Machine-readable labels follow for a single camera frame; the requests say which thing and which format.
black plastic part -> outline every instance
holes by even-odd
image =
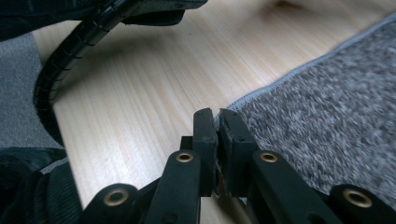
[[[248,162],[259,147],[238,113],[221,109],[219,118],[219,160],[225,187],[233,197],[247,197]]]
[[[192,150],[192,136],[182,136],[180,150]]]
[[[201,196],[210,197],[216,184],[218,135],[213,124],[210,108],[194,114],[192,150],[198,152],[202,160]]]
[[[93,47],[93,45],[87,44],[79,37],[79,32],[81,32],[81,29],[79,28],[80,27],[76,27],[76,29],[64,40],[64,42],[62,42],[62,44],[54,51],[53,54],[57,53],[57,51],[65,52],[66,54],[71,55],[73,58],[81,59]]]
[[[185,10],[172,10],[143,14],[139,16],[128,17],[123,20],[124,24],[136,24],[147,26],[170,26],[176,25],[183,19]]]
[[[251,173],[276,223],[342,223],[279,154],[255,152]]]
[[[110,185],[102,189],[88,204],[78,223],[129,223],[137,193],[135,187],[124,184]]]
[[[391,207],[370,191],[353,185],[333,187],[329,196],[329,206],[345,223],[396,223],[396,212]]]
[[[66,71],[70,70],[78,59],[79,57],[66,51],[57,51],[56,54],[52,56],[52,61],[57,62],[54,66]]]
[[[252,224],[276,223],[270,208],[254,183],[250,184],[247,193],[247,214]]]
[[[129,223],[144,223],[151,201],[154,197],[155,191],[160,183],[160,178],[149,183],[145,187],[139,190],[137,200],[134,204],[134,209],[129,217]]]
[[[312,190],[319,196],[319,198],[323,202],[327,203],[327,201],[329,201],[329,195],[327,195],[327,194],[325,194],[325,193],[323,193],[323,192],[321,192],[321,191],[319,191],[317,189],[312,189]]]
[[[183,154],[192,155],[191,160],[183,158]],[[165,165],[145,223],[199,223],[200,176],[201,157],[198,153],[191,150],[173,153]]]

dark gray fabric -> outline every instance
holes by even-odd
[[[61,147],[35,114],[41,63],[31,34],[0,42],[0,147]]]
[[[349,183],[396,209],[396,15],[229,106],[313,188]]]
[[[82,210],[68,163],[39,172],[66,156],[44,148],[60,146],[33,107],[40,69],[32,35],[0,42],[0,223],[76,223]]]

